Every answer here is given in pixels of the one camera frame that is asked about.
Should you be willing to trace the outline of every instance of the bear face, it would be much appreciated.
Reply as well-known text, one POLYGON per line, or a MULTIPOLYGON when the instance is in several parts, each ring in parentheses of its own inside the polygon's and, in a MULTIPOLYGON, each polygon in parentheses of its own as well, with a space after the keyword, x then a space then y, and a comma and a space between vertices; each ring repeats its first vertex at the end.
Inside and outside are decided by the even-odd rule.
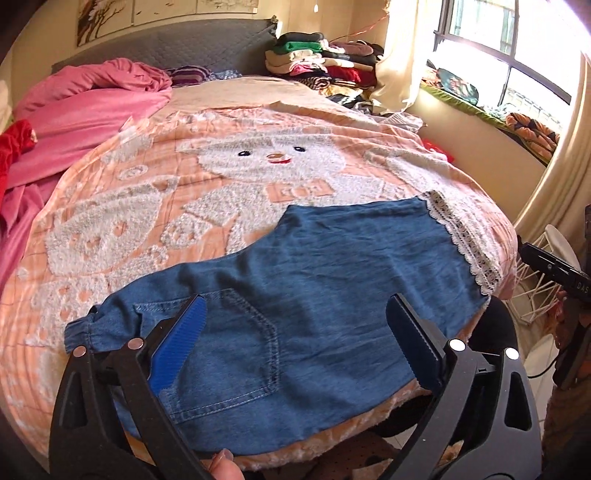
POLYGON ((298 182, 326 179, 338 174, 346 160, 326 133, 306 134, 302 129, 240 134, 194 147, 180 145, 183 153, 195 153, 207 171, 244 182, 298 182))

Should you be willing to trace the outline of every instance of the white wire basket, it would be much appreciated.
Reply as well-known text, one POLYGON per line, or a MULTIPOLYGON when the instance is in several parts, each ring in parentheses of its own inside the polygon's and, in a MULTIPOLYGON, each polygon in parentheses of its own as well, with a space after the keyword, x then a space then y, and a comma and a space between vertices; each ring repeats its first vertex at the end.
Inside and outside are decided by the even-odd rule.
MULTIPOLYGON (((579 260, 572 247, 552 225, 547 225, 544 233, 533 244, 580 270, 579 260)), ((559 288, 544 273, 533 271, 518 259, 517 285, 513 296, 505 303, 517 322, 530 325, 556 304, 559 288)))

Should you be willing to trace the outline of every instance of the gray headboard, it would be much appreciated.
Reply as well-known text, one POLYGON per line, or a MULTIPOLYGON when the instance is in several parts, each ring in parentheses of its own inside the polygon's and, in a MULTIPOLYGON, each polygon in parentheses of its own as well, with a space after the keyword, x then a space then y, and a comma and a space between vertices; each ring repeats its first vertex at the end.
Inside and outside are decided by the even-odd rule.
POLYGON ((265 75, 265 50, 275 41, 277 19, 194 20, 129 33, 62 60, 67 65, 102 63, 125 57, 157 68, 201 65, 218 72, 236 69, 243 75, 265 75))

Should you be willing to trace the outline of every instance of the finger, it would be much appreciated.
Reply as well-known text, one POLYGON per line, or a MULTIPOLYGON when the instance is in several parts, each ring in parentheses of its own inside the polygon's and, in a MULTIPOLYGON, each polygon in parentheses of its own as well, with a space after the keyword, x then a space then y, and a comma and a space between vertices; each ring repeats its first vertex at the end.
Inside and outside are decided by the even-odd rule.
POLYGON ((244 475, 233 461, 229 450, 223 449, 212 460, 209 472, 216 480, 244 480, 244 475))

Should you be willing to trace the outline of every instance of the fingernail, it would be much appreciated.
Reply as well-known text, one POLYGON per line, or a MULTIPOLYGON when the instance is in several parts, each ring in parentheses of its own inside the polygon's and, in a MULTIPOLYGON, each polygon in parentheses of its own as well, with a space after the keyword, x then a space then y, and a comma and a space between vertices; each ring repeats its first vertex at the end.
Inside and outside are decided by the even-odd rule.
POLYGON ((209 471, 211 472, 212 470, 214 470, 219 465, 219 463, 222 461, 223 458, 230 460, 230 461, 234 460, 234 456, 233 456, 232 452, 230 450, 224 448, 221 452, 219 452, 213 456, 211 465, 209 465, 209 471))

